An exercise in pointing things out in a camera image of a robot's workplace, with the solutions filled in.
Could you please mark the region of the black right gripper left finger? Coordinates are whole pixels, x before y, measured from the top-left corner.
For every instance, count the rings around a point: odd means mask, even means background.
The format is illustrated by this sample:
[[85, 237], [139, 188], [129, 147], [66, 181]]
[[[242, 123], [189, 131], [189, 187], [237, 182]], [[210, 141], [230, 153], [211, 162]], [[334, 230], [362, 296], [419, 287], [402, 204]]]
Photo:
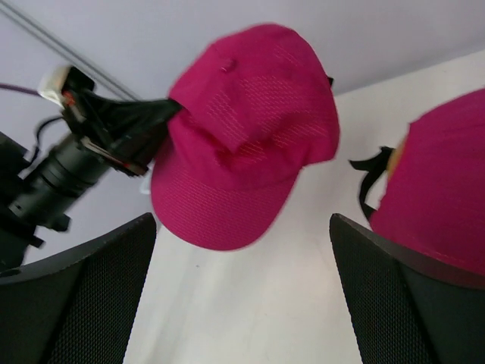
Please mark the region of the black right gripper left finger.
[[3, 363], [122, 363], [156, 239], [145, 213], [1, 273]]

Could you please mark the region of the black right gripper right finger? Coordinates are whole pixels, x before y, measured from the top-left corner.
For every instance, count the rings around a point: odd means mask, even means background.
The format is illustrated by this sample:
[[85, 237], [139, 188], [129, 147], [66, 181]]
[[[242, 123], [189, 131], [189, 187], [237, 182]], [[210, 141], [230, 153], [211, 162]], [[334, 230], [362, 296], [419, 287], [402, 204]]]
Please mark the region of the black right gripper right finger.
[[484, 277], [341, 214], [330, 240], [364, 363], [482, 363]]

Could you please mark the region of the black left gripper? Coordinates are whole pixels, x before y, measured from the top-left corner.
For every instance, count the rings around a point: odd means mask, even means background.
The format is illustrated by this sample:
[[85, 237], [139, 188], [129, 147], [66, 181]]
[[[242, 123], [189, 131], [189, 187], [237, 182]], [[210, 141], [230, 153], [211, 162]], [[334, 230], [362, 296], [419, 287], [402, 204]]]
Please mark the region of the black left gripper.
[[146, 174], [181, 105], [173, 99], [107, 99], [94, 93], [94, 80], [76, 67], [62, 70], [63, 117], [75, 138], [112, 168], [131, 177]]

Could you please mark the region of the pink cap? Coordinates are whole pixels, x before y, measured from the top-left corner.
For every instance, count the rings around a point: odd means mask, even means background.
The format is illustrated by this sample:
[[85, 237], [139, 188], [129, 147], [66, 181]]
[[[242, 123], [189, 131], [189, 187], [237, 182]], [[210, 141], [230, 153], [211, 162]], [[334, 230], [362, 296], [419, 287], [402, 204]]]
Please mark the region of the pink cap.
[[363, 171], [358, 201], [371, 230], [446, 264], [484, 273], [484, 91], [437, 106], [409, 125], [395, 148], [352, 161]]
[[313, 48], [279, 24], [215, 40], [169, 96], [181, 109], [155, 157], [152, 207], [195, 246], [228, 251], [254, 243], [300, 171], [338, 149], [330, 79]]

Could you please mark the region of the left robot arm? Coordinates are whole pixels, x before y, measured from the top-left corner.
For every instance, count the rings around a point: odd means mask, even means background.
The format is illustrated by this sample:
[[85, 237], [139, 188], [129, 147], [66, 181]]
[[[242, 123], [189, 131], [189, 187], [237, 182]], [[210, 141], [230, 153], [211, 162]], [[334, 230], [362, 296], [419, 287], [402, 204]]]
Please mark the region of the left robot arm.
[[44, 244], [37, 228], [67, 231], [67, 210], [108, 171], [145, 175], [167, 139], [168, 121], [182, 108], [173, 99], [98, 96], [95, 81], [72, 65], [55, 69], [36, 94], [61, 113], [40, 122], [30, 158], [1, 135], [2, 271], [21, 266], [28, 247]]

